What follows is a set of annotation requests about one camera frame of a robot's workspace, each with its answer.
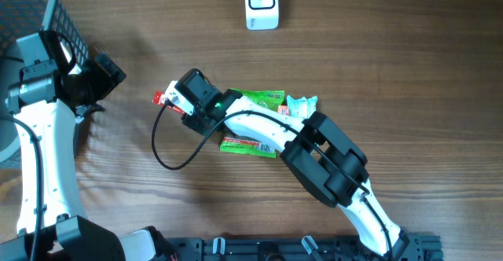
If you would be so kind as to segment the red chocolate bar wrapper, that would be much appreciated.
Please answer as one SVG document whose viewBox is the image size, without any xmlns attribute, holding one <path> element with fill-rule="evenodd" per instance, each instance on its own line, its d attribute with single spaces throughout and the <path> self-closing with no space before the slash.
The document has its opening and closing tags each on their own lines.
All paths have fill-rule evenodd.
<svg viewBox="0 0 503 261">
<path fill-rule="evenodd" d="M 161 105 L 161 106 L 163 106 L 163 105 L 165 104 L 165 101 L 166 101 L 166 100 L 167 100 L 167 99 L 166 99 L 166 97 L 165 97 L 164 92 L 162 92 L 162 91 L 156 91 L 156 92 L 154 93 L 154 96 L 153 96 L 153 99 L 152 99 L 152 103 L 153 103 L 153 104 L 156 104 L 156 105 Z M 176 106 L 176 105 L 170 104 L 170 105 L 168 106 L 168 108 L 169 108 L 170 110 L 173 110 L 174 112 L 177 112 L 177 113 L 181 114 L 181 115 L 185 115 L 185 112 L 184 112 L 183 110 L 181 110 L 181 109 L 180 109 L 178 106 Z"/>
</svg>

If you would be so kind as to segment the green gummy candy bag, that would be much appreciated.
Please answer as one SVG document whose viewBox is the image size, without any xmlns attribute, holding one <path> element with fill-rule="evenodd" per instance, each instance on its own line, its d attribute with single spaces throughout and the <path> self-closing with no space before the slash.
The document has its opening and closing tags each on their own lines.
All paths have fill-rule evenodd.
<svg viewBox="0 0 503 261">
<path fill-rule="evenodd" d="M 257 105 L 268 108 L 274 112 L 285 100 L 283 90 L 238 90 Z M 240 155 L 262 156 L 276 158 L 277 152 L 274 148 L 253 138 L 226 134 L 223 137 L 219 150 L 224 153 L 235 153 Z"/>
</svg>

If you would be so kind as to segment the mint green wipes packet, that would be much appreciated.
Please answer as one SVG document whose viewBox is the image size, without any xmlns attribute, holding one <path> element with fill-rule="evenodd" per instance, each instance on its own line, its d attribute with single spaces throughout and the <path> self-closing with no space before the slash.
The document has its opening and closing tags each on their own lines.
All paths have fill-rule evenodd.
<svg viewBox="0 0 503 261">
<path fill-rule="evenodd" d="M 301 97 L 295 99 L 288 95 L 286 102 L 289 110 L 289 115 L 296 118 L 307 119 L 317 111 L 318 97 L 313 96 L 310 98 Z"/>
</svg>

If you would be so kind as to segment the small orange white box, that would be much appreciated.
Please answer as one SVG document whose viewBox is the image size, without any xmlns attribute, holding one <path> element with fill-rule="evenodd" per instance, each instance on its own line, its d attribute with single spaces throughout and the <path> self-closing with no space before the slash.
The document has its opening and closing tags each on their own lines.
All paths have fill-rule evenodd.
<svg viewBox="0 0 503 261">
<path fill-rule="evenodd" d="M 287 105 L 279 105 L 277 107 L 277 112 L 285 116 L 291 115 L 290 108 Z"/>
</svg>

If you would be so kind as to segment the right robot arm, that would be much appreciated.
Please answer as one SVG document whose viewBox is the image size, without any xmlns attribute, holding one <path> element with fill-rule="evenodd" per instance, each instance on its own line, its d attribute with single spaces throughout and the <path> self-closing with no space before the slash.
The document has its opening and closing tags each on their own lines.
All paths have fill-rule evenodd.
<svg viewBox="0 0 503 261">
<path fill-rule="evenodd" d="M 396 260 L 407 241 L 372 190 L 367 157 L 327 115 L 286 116 L 256 104 L 237 90 L 221 92 L 193 68 L 171 82 L 167 99 L 180 108 L 188 128 L 210 137 L 228 131 L 255 139 L 280 154 L 290 172 L 314 198 L 340 208 L 371 253 Z"/>
</svg>

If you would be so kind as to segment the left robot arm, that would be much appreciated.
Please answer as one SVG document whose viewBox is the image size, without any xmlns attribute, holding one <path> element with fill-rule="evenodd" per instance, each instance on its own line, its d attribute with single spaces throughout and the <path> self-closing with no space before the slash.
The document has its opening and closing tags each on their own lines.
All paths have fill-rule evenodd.
<svg viewBox="0 0 503 261">
<path fill-rule="evenodd" d="M 171 245 L 152 226 L 118 237 L 85 216 L 76 181 L 74 131 L 81 113 L 98 109 L 126 77 L 103 53 L 82 64 L 56 31 L 18 39 L 20 81 L 8 89 L 7 121 L 17 126 L 23 200 L 18 236 L 2 243 L 3 260 L 169 260 Z"/>
</svg>

